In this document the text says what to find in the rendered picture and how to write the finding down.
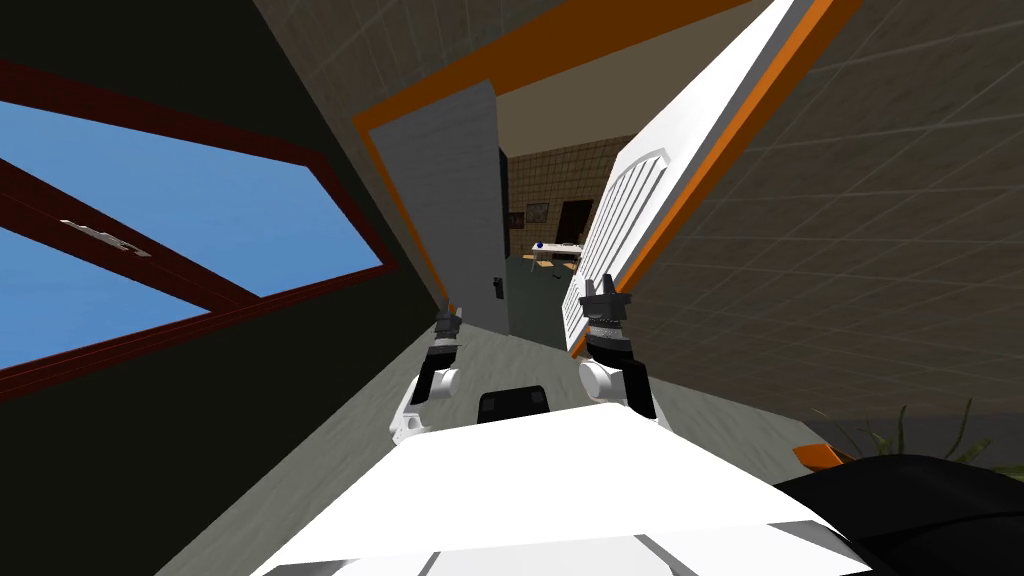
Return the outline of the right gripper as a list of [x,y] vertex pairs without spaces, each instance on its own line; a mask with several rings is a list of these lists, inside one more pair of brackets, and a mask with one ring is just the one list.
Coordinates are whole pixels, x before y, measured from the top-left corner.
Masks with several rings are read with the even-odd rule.
[[579,303],[583,316],[589,322],[622,322],[627,319],[627,307],[632,301],[629,293],[616,293],[612,276],[605,273],[601,278],[602,294],[596,294],[594,281],[585,280],[585,296]]

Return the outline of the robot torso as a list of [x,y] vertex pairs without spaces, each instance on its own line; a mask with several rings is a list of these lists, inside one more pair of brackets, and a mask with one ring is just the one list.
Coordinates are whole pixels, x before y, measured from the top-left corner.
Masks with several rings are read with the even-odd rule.
[[774,486],[613,403],[394,448],[252,576],[852,576],[864,554]]

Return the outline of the white table with chairs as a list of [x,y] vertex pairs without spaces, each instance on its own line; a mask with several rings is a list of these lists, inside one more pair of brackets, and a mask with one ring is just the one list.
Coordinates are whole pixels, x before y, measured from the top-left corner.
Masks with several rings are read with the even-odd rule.
[[571,272],[575,272],[582,253],[582,245],[537,242],[530,251],[522,256],[522,260],[528,262],[530,270],[554,268],[558,262],[561,262],[567,265]]

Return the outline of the dark red framed window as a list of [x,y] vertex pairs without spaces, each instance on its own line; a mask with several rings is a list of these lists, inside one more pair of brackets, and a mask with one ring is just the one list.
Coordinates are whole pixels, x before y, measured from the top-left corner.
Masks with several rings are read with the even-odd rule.
[[0,402],[396,265],[321,154],[0,60]]

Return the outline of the white panelled door leaf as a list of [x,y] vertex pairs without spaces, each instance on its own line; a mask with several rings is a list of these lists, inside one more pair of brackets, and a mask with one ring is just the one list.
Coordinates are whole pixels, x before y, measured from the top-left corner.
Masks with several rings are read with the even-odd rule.
[[585,280],[624,280],[813,2],[772,0],[618,153],[561,306],[567,349],[587,326]]

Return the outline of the grey door leaf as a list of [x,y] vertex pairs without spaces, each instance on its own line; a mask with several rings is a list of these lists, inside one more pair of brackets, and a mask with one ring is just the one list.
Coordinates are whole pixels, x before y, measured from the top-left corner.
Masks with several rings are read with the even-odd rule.
[[503,199],[496,94],[483,81],[370,132],[451,303],[475,327],[505,334]]

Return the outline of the green plant in orange pot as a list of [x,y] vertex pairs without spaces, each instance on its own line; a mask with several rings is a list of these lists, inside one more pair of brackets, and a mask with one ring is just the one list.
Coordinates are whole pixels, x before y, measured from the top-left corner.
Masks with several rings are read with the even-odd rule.
[[[942,456],[943,460],[952,461],[961,464],[971,464],[978,456],[980,456],[992,443],[990,438],[982,438],[974,445],[966,448],[958,456],[953,459],[954,453],[959,448],[963,438],[966,433],[967,424],[969,422],[971,408],[973,404],[973,398],[970,397],[965,404],[963,414],[959,418],[958,430],[955,440],[949,450]],[[904,405],[899,412],[896,425],[896,436],[894,439],[888,439],[880,434],[873,431],[869,420],[866,420],[863,428],[859,428],[859,431],[866,433],[872,444],[874,446],[877,456],[887,456],[887,455],[903,455],[906,453],[906,440],[905,440],[905,414],[907,411],[907,406]],[[864,453],[859,449],[856,442],[852,439],[849,433],[835,421],[827,414],[816,410],[816,413],[824,416],[829,422],[833,422],[838,428],[840,434],[849,441],[857,451],[858,456],[856,458],[842,452],[841,450],[835,448],[834,446],[826,443],[809,444],[798,446],[793,449],[798,461],[811,472],[818,472],[825,469],[830,469],[842,464],[852,463],[860,459],[864,459]],[[1024,483],[1024,464],[1014,465],[1014,466],[1002,466],[990,468],[990,471],[999,474],[1016,481]]]

